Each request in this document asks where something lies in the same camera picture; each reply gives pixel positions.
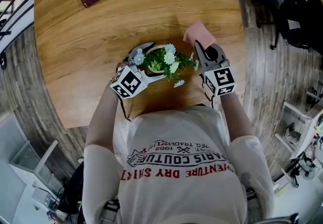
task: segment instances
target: cable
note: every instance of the cable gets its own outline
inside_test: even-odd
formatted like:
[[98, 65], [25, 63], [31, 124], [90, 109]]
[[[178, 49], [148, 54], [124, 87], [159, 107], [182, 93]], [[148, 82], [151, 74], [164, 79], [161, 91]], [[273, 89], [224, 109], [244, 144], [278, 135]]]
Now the cable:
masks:
[[123, 101], [122, 101], [122, 99], [118, 96], [118, 98], [119, 98], [119, 100], [120, 100], [120, 105], [121, 105], [121, 109], [122, 109], [122, 112], [123, 112], [123, 115], [124, 115], [124, 117], [125, 117], [125, 119], [127, 119], [128, 121], [130, 121], [131, 122], [131, 120], [127, 117], [127, 115], [126, 115], [126, 111], [125, 111], [125, 107], [123, 106]]
[[45, 189], [42, 189], [42, 188], [40, 188], [40, 187], [38, 187], [38, 186], [37, 186], [37, 188], [38, 188], [38, 189], [40, 189], [40, 190], [43, 190], [43, 191], [45, 191], [46, 193], [49, 193], [49, 192], [48, 192], [47, 190], [45, 190]]
[[59, 189], [59, 191], [57, 192], [56, 199], [55, 199], [55, 202], [54, 202], [54, 203], [57, 203], [57, 199], [58, 199], [59, 194], [60, 194], [60, 191], [61, 191], [61, 189], [62, 189], [63, 187], [64, 187], [64, 186], [62, 186], [62, 187]]
[[215, 95], [213, 94], [213, 96], [211, 97], [211, 99], [210, 98], [208, 98], [208, 96], [207, 96], [207, 94], [206, 94], [206, 92], [204, 92], [204, 94], [205, 94], [205, 96], [206, 96], [206, 98], [207, 98], [207, 100], [208, 101], [210, 101], [211, 102], [211, 106], [212, 106], [212, 108], [214, 109], [214, 105], [213, 105], [213, 98], [215, 97]]

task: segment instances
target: daisy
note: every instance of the daisy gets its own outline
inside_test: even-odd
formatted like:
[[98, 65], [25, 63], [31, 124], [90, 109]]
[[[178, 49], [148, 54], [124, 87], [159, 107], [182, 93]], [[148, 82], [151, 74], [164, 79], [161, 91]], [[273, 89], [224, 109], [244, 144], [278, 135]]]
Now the daisy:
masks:
[[171, 65], [175, 61], [175, 56], [171, 52], [167, 52], [164, 56], [164, 61], [166, 64]]
[[198, 64], [200, 63], [200, 61], [199, 60], [196, 60], [195, 61], [195, 65], [194, 65], [194, 71], [197, 71], [197, 69], [198, 69]]
[[185, 81], [184, 81], [184, 80], [180, 80], [180, 81], [178, 81], [177, 83], [175, 83], [174, 88], [177, 88], [177, 87], [179, 87], [179, 86], [182, 86], [184, 83], [185, 83]]
[[194, 52], [191, 54], [191, 57], [190, 57], [191, 62], [193, 61], [193, 55], [194, 55]]
[[176, 70], [177, 70], [177, 68], [178, 68], [178, 65], [179, 65], [180, 63], [179, 62], [174, 62], [171, 66], [170, 66], [170, 71], [171, 71], [171, 73], [174, 73]]
[[143, 60], [145, 60], [145, 56], [143, 55], [142, 50], [141, 50], [141, 52], [136, 54], [136, 56], [134, 58], [134, 62], [135, 62], [136, 65], [140, 65], [140, 64], [143, 63]]
[[173, 44], [168, 44], [165, 46], [166, 52], [171, 52], [172, 54], [175, 54], [176, 48], [174, 47]]

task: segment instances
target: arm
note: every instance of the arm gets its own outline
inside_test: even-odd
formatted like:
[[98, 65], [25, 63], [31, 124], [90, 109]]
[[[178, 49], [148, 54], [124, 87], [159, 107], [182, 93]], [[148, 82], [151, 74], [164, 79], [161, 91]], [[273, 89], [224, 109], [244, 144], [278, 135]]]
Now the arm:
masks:
[[113, 129], [118, 96], [108, 84], [91, 119], [85, 146], [96, 144], [113, 152]]
[[270, 218], [274, 208], [274, 189], [260, 141], [252, 136], [250, 120], [238, 96], [235, 93], [223, 95], [221, 102], [231, 139], [227, 148], [228, 159], [241, 183], [255, 191], [260, 200], [262, 217]]
[[221, 96], [231, 142], [241, 136], [252, 135], [250, 120], [235, 92]]
[[118, 194], [121, 165], [113, 152], [118, 96], [108, 84], [94, 112], [84, 149], [82, 208], [86, 223], [98, 223], [103, 205]]

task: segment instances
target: pink sponge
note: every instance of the pink sponge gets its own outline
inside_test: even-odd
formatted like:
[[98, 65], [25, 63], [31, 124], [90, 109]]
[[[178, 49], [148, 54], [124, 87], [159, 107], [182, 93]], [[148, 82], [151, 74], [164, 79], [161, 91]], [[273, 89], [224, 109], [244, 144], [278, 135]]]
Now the pink sponge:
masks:
[[199, 20], [195, 21], [185, 31], [183, 41], [195, 46], [195, 41], [199, 41], [204, 49], [207, 49], [210, 45], [215, 43], [216, 38], [205, 28], [205, 26]]

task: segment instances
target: round table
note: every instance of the round table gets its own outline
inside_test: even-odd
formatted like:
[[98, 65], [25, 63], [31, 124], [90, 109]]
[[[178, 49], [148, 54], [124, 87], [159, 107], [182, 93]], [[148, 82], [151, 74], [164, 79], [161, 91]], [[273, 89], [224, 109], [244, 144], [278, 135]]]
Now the round table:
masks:
[[[199, 19], [216, 37], [236, 71], [237, 93], [244, 92], [246, 51], [238, 0], [101, 0], [85, 8], [80, 0], [35, 0], [39, 60], [55, 109], [65, 128], [86, 126], [118, 62], [144, 42], [172, 43], [190, 55], [182, 41]], [[133, 99], [126, 112], [150, 111], [206, 102], [198, 72], [186, 71], [186, 83], [160, 80]]]

